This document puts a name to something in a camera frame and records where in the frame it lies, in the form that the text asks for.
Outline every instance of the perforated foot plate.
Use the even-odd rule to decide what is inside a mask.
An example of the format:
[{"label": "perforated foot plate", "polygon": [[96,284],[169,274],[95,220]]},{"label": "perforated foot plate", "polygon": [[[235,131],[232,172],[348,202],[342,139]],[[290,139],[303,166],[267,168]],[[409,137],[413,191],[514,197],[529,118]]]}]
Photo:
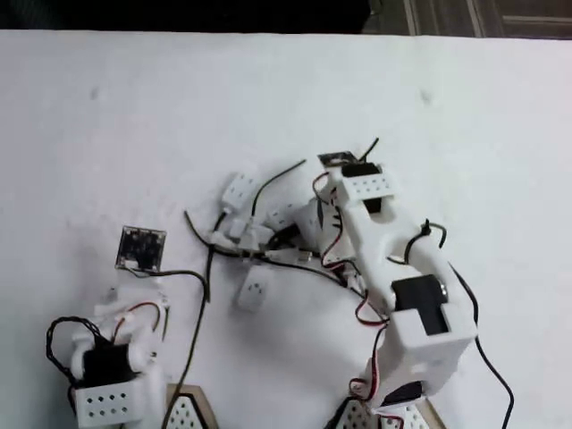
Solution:
[{"label": "perforated foot plate", "polygon": [[426,414],[434,413],[433,408],[423,404],[421,407],[423,414],[414,405],[394,408],[387,413],[371,414],[358,400],[350,400],[335,427],[336,429],[444,429],[439,417]]}]

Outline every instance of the cable connector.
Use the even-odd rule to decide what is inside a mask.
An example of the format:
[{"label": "cable connector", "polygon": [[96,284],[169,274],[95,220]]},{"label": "cable connector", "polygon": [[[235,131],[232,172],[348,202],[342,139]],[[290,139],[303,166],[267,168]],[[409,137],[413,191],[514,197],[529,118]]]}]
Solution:
[{"label": "cable connector", "polygon": [[220,231],[214,231],[211,234],[211,244],[214,244],[215,246],[219,246],[221,248],[235,247],[235,244],[226,237],[224,237],[223,233]]},{"label": "cable connector", "polygon": [[221,202],[226,213],[238,213],[258,187],[257,181],[245,173],[237,173],[224,191]]}]

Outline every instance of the white connector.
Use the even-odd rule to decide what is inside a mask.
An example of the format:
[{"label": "white connector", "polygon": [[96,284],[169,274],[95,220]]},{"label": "white connector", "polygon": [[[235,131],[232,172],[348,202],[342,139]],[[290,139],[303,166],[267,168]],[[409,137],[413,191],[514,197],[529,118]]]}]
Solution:
[{"label": "white connector", "polygon": [[257,188],[257,181],[244,173],[237,173],[223,193],[223,210],[238,213]]},{"label": "white connector", "polygon": [[247,229],[248,222],[241,217],[235,217],[231,221],[231,227],[229,228],[229,237],[238,240],[244,231]]},{"label": "white connector", "polygon": [[272,271],[265,266],[253,265],[237,298],[237,306],[242,310],[255,313],[265,302],[272,279]]}]

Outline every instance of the white plastic bracket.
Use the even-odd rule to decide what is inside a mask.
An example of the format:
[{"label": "white plastic bracket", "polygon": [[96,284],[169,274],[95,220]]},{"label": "white plastic bracket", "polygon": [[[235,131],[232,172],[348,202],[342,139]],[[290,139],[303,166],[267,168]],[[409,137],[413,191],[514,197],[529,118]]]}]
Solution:
[{"label": "white plastic bracket", "polygon": [[367,176],[344,177],[341,183],[350,201],[381,198],[394,194],[388,175],[382,172]]},{"label": "white plastic bracket", "polygon": [[254,178],[237,173],[223,193],[222,203],[225,211],[239,212],[256,188],[257,181]]},{"label": "white plastic bracket", "polygon": [[237,306],[252,313],[260,309],[266,299],[272,271],[265,266],[253,265],[237,298]]}]

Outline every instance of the white plastic part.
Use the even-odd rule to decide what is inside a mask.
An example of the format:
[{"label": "white plastic part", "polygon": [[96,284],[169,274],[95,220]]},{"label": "white plastic part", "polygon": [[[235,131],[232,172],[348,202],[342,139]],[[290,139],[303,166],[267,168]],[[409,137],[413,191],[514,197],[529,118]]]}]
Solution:
[{"label": "white plastic part", "polygon": [[387,197],[394,192],[389,177],[382,172],[367,176],[344,177],[341,182],[350,200]]},{"label": "white plastic part", "polygon": [[187,396],[180,396],[172,407],[167,429],[206,429],[198,414],[193,401]]},{"label": "white plastic part", "polygon": [[228,235],[232,239],[239,239],[240,236],[247,229],[248,222],[240,217],[235,217],[231,221],[231,227],[229,228]]},{"label": "white plastic part", "polygon": [[257,188],[257,181],[244,173],[237,173],[223,193],[222,203],[226,212],[238,213]]},{"label": "white plastic part", "polygon": [[127,429],[157,429],[165,413],[166,384],[159,365],[126,383],[78,389],[79,428],[126,424]]},{"label": "white plastic part", "polygon": [[313,198],[293,215],[294,222],[300,229],[300,235],[306,242],[307,247],[312,250],[318,250],[320,224],[317,213],[317,200]]},{"label": "white plastic part", "polygon": [[[383,184],[377,174],[345,178],[337,168],[329,171],[328,180],[337,188],[344,234],[355,249],[369,300],[391,318],[377,353],[379,388],[369,405],[379,406],[388,394],[412,382],[421,382],[423,393],[433,395],[457,370],[461,354],[476,336],[470,308],[463,300],[465,292],[434,238],[422,237],[409,252],[411,267],[404,269],[432,274],[440,282],[448,300],[441,305],[448,331],[427,335],[416,309],[394,311],[396,295],[391,284],[396,280],[395,265],[387,257],[403,255],[407,243],[419,233],[419,223],[411,220],[396,196],[386,193],[388,188],[374,187]],[[376,197],[383,197],[381,212],[370,214],[363,201]],[[368,388],[371,362],[362,375]]]},{"label": "white plastic part", "polygon": [[211,244],[214,244],[216,246],[220,246],[222,248],[234,248],[235,244],[230,241],[229,239],[227,239],[226,237],[224,237],[223,233],[220,231],[214,231],[211,234]]},{"label": "white plastic part", "polygon": [[[324,222],[323,228],[318,234],[318,251],[322,255],[336,240],[340,234],[340,229],[336,228],[334,225],[338,224],[340,221],[334,219],[337,214],[332,206],[324,206]],[[324,262],[326,264],[331,264],[342,259],[354,259],[356,252],[354,251],[351,241],[349,240],[348,234],[343,234],[336,245],[331,248]]]},{"label": "white plastic part", "polygon": [[381,418],[382,429],[399,429],[400,421],[393,416],[403,419],[404,429],[431,429],[415,405],[394,408],[391,412],[371,413],[358,400],[351,400],[346,405],[336,429],[380,429],[378,421]]},{"label": "white plastic part", "polygon": [[79,427],[98,427],[142,420],[146,391],[141,378],[127,383],[78,389],[75,404]]},{"label": "white plastic part", "polygon": [[298,207],[292,203],[286,206],[276,207],[266,214],[265,224],[270,226],[273,230],[279,231],[294,223],[294,213]]},{"label": "white plastic part", "polygon": [[250,228],[255,231],[259,245],[266,244],[274,235],[274,231],[259,223],[253,223]]},{"label": "white plastic part", "polygon": [[252,265],[237,297],[238,308],[255,313],[266,299],[272,271],[265,266]]}]

